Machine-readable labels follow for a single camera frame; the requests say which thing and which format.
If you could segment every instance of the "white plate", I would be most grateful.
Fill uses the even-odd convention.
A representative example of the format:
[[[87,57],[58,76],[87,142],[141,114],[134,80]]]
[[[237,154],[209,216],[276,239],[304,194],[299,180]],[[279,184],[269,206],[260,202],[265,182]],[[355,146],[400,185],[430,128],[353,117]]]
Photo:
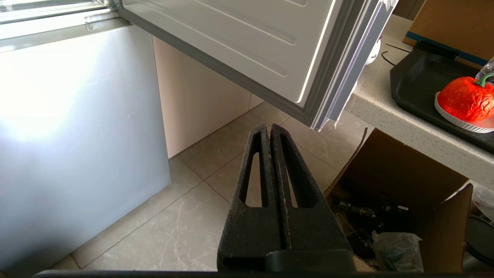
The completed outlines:
[[[443,118],[445,118],[448,122],[454,124],[457,127],[461,127],[464,130],[468,130],[476,133],[489,133],[494,131],[494,116],[489,119],[485,119],[475,123],[464,122],[450,115],[439,105],[439,103],[437,102],[438,94],[439,92],[436,93],[436,97],[434,98],[434,107],[436,107],[436,110],[439,112],[439,114],[441,114],[441,116],[443,116]]]

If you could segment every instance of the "red pumpkin decoration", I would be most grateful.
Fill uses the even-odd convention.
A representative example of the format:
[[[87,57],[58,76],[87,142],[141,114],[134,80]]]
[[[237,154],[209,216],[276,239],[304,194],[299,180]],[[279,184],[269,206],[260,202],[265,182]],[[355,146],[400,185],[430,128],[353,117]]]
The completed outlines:
[[[451,81],[437,96],[439,105],[450,115],[467,123],[485,120],[494,115],[494,86],[486,79],[460,77]]]

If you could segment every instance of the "refrigerator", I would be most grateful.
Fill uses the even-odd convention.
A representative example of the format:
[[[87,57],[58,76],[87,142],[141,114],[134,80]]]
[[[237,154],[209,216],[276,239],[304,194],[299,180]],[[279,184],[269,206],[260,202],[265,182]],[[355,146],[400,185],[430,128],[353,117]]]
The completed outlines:
[[[152,36],[335,125],[396,0],[0,0],[0,271],[49,267],[170,182]]]

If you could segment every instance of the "white speckled countertop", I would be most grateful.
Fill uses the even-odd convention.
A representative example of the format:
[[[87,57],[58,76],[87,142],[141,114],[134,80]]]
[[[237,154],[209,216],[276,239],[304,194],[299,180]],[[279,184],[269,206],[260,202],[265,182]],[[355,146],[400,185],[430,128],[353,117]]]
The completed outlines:
[[[383,32],[380,53],[398,63],[411,50],[402,43],[412,22],[392,15]],[[494,190],[494,155],[401,109],[391,98],[389,71],[393,67],[380,55],[365,67],[345,110],[395,139]]]

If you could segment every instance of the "cardboard box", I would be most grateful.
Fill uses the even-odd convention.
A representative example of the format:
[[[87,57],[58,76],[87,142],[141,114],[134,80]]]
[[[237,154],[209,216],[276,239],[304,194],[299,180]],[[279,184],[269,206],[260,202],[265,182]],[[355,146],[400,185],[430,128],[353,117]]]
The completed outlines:
[[[461,272],[473,190],[468,178],[378,129],[364,138],[325,191],[328,203],[344,194],[345,183],[369,198],[392,198],[410,210],[424,271]]]
[[[427,0],[403,42],[418,40],[459,54],[458,61],[481,68],[494,56],[492,0]]]

